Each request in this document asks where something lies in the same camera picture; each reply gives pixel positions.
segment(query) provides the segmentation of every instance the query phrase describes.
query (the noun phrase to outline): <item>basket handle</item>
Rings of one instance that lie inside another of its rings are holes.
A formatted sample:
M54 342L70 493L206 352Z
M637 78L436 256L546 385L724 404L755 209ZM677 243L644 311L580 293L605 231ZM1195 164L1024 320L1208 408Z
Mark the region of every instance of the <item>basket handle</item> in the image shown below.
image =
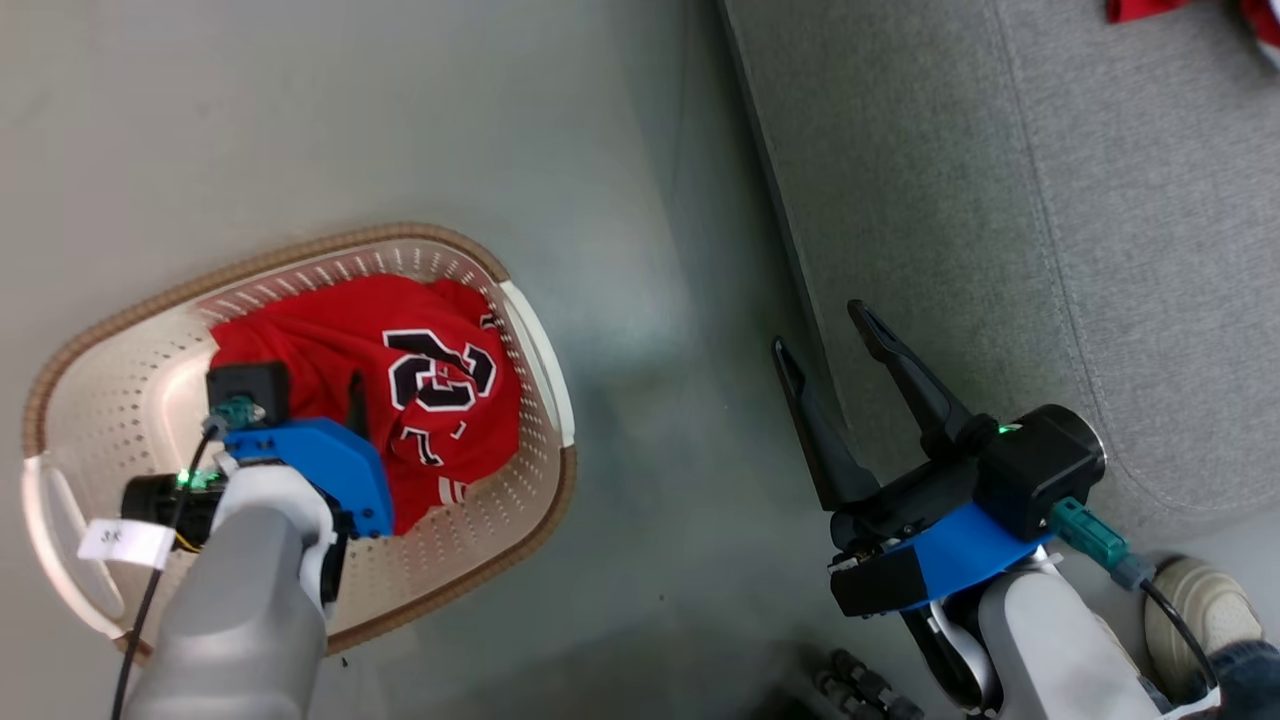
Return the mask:
M22 468L22 509L27 518L27 532L31 534L31 546L36 548L36 557L40 560L45 575L52 583L54 589L63 598L68 607L84 621L90 628L115 639L124 634L119 625L111 621L101 610L86 597L79 583L72 575L59 550L59 541L55 537L52 524L51 503L60 503L60 510L78 534L84 533L84 516L81 514L76 497L72 495L67 478L56 469L45 468L40 456L28 457ZM100 568L105 575L105 566ZM124 602L119 598L114 585L110 587L114 600L119 602L123 612Z
M561 372L559 360L556 359L556 350L552 348L552 340L547 337L547 331L543 329L538 313L534 313L532 305L525 299L525 293L516 287L516 283L504 281L499 287L516 310L516 315L520 316L520 322L524 323L529 340L534 343L534 352L538 354L538 360L547 374L552 401L559 416L561 447L570 447L573 445L573 406L568 400L568 386L564 384L564 374Z

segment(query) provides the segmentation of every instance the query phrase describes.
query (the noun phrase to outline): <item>basket rim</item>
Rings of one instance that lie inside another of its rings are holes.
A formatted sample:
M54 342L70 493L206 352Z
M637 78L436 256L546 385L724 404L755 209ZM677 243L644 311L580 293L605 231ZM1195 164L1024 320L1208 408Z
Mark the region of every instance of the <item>basket rim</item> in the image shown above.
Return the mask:
M247 260L227 265L218 270L205 273L193 281L178 284L159 295L151 296L141 302L131 305L124 310L99 322L88 329L81 332L67 341L46 363L32 384L27 395L27 404L23 410L22 445L24 457L35 457L45 451L45 414L54 388L70 365L86 351L104 340L119 334L134 324L152 318L165 310L182 305L196 297L216 291L230 283L260 275L283 266L293 265L319 256L329 255L342 250L349 250L364 245L372 245L390 240L417 238L439 242L457 250L475 260L498 283L511 281L511 273L498 261L498 259L462 233L428 223L388 223L367 227L362 229L330 234L288 247L256 255ZM378 618L366 620L358 625L347 628L328 638L326 655L333 655L349 650L362 642L374 639L406 625L428 612L436 610L453 600L471 592L481 584L489 582L499 573L509 569L517 562L532 555L559 525L559 521L568 511L568 500L573 495L573 486L577 478L577 450L572 445L561 448L561 471L556 484L556 495L547 514L539 519L538 524L518 542L507 547L484 564L463 574L460 578L444 584L435 591L425 593L411 602L394 610L384 612ZM114 638L116 647L122 651L133 634L128 629L118 638ZM137 662L145 664L151 656L152 648L146 642L138 643Z

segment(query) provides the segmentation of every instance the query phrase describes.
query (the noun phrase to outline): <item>sofa seam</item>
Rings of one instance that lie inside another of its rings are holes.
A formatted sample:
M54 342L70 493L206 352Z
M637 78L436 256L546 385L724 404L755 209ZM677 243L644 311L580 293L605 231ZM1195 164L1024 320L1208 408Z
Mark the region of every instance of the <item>sofa seam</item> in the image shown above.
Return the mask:
M731 46L731 54L737 60L735 64L741 73L744 110L748 114L749 124L753 126L753 135L758 135L756 140L760 145L758 155L762 156L762 174L764 176L765 184L772 184L771 191L777 192L774 214L777 217L778 232L782 236L782 242L787 243L791 251L795 252L795 269L799 274L795 279L800 286L796 290L804 293L804 297L801 299L801 309L808 309L809 314L813 316L814 329L817 331L817 337L812 338L814 345L813 350L818 355L814 361L826 365L826 379L829 382L832 395L835 395L836 410L840 414L838 419L842 425L842 432L838 434L854 456L859 457L861 456L861 445L859 443L858 433L855 432L854 425L849 421L850 404L845 397L845 391L842 389L841 383L835 380L835 370L831 365L831 356L827 352L827 347L833 346L831 341L832 323L827 318L827 313L823 309L813 283L809 282L813 275L810 269L812 263L804 245L796 237L799 233L791 222L791 214L787 211L788 192L783 187L782 179L777 172L777 143L771 128L767 127L763 114L759 111L759 106L755 104L755 68L751 65L748 53L742 51L744 33L739 29L733 9L730 8L730 3L727 0L722 0L719 5L726 29L728 31L726 33L728 36L726 40Z
M1039 250L1041 261L1044 263L1052 282L1057 286L1053 288L1052 293L1053 306L1059 315L1059 331L1062 333L1064 341L1066 341L1068 360L1071 364L1071 374L1075 377L1076 389L1080 391L1082 396L1089 397L1093 401L1093 410L1097 413L1102 427L1101 429L1111 441L1110 446L1114 448L1116 464L1142 492L1151 496L1166 509L1174 511L1193 510L1224 512L1238 510L1243 506L1243 503L1204 507L1180 502L1151 487L1143 474L1132 468L1130 462L1125 459L1124 443L1119 439L1119 434L1114 430L1114 423L1110 420L1110 418L1114 416L1114 411L1111 410L1106 391L1102 387L1101 374L1097 368L1091 368L1091 364L1087 360L1087 350L1089 346L1088 334L1084 331L1083 323L1079 320L1079 309L1076 307L1078 304L1071 290L1070 273L1066 269L1066 264L1062 261L1061 251L1059 249L1059 237L1052 219L1052 205L1050 202L1048 193L1044 190L1043 172L1041 169L1039 158L1036 152L1036 145L1032 142L1033 133L1030 122L1028 120L1024 109L1021 86L1019 83L1016 53L1014 51L1012 42L1009 40L1007 26L1000 10L1000 1L988 0L987 6L991 8L989 17L996 24L996 36L998 38L1001 55L1005 61L1010 95L1012 96L1014 109L1018 115L1016 132L1019 141L1025 149L1028 163L1030 165L1030 179L1033 184L1032 193L1034 196L1030 205L1032 213L1036 217L1036 224L1039 227L1039 232L1037 233L1037 236L1039 236L1037 238L1037 247Z

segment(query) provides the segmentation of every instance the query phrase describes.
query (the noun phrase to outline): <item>jeans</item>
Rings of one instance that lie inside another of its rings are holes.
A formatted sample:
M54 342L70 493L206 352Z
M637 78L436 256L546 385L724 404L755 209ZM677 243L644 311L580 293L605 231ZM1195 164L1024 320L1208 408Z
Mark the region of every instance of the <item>jeans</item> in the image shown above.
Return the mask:
M1248 641L1224 647L1208 656L1210 665L1222 687L1222 707L1215 714L1203 715L1217 720L1262 720L1280 717L1280 650L1261 641ZM1203 678L1193 697L1203 697L1207 692ZM1146 678L1142 684L1156 702L1161 712L1169 712L1174 706Z

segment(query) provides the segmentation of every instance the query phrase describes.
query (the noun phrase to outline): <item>teal cable connector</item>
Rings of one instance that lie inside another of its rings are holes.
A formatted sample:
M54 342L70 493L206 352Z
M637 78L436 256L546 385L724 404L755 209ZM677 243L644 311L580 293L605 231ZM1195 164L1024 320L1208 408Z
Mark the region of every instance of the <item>teal cable connector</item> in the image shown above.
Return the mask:
M255 405L248 397L238 395L214 407L210 414L227 420L227 424L230 425L228 429L243 430L261 420L266 415L266 411Z
M1129 555L1129 541L1112 530L1106 523L1089 512L1074 497L1060 501L1050 514L1048 528L1066 544L1079 550L1106 568L1107 573L1116 569Z
M1124 536L1098 520L1097 515L1073 497L1053 506L1048 527L1066 544L1105 568L1111 579L1129 592L1142 587L1143 580L1156 577L1156 566L1149 560L1129 552L1129 541Z

